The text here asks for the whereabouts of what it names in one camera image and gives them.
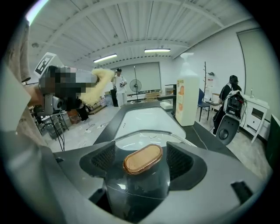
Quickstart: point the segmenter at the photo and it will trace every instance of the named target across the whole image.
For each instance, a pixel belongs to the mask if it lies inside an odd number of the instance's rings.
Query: ceiling
[[[233,0],[49,0],[31,24],[30,68],[46,52],[57,54],[65,65],[87,70],[147,58],[173,59],[250,18]],[[144,53],[152,48],[171,51]],[[115,58],[93,63],[115,53]]]

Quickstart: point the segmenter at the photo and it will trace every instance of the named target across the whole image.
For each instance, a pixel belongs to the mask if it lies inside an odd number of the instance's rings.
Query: copper-colored rim
[[[155,157],[153,160],[150,160],[148,161],[147,163],[145,163],[144,165],[142,165],[140,168],[138,169],[135,169],[135,170],[132,170],[132,169],[129,169],[127,166],[126,166],[126,161],[133,155],[139,153],[140,151],[148,148],[149,146],[157,146],[159,149],[160,149],[160,153],[157,157]],[[160,161],[161,157],[162,157],[162,154],[163,154],[163,150],[162,150],[162,147],[159,146],[159,145],[156,145],[156,144],[149,144],[147,146],[145,146],[144,148],[140,149],[140,150],[137,150],[136,152],[133,152],[132,154],[128,155],[124,161],[123,161],[123,168],[125,169],[125,171],[128,173],[128,174],[131,174],[131,175],[137,175],[137,174],[140,174],[142,172],[144,172],[145,170],[148,170],[149,168],[151,168],[153,165],[155,165],[157,162]]]

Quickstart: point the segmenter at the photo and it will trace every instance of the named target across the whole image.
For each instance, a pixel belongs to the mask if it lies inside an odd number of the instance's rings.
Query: desk drawer
[[[250,115],[248,117],[247,125],[249,125],[253,129],[257,130],[259,128],[260,123],[261,123],[261,120],[259,118],[256,118],[253,115]]]

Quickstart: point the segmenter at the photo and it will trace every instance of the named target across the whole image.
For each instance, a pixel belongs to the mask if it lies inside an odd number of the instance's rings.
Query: white cabinet
[[[251,141],[253,143],[263,126],[266,112],[270,107],[267,102],[262,100],[250,98],[247,95],[244,95],[244,98],[247,100],[247,108],[243,119],[241,120],[240,127],[244,128],[254,136]]]

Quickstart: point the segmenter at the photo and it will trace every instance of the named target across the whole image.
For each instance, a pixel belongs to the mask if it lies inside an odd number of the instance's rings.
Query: white pants
[[[117,101],[118,101],[119,107],[121,107],[124,104],[127,104],[126,93],[118,93],[117,92],[116,96],[117,96]]]

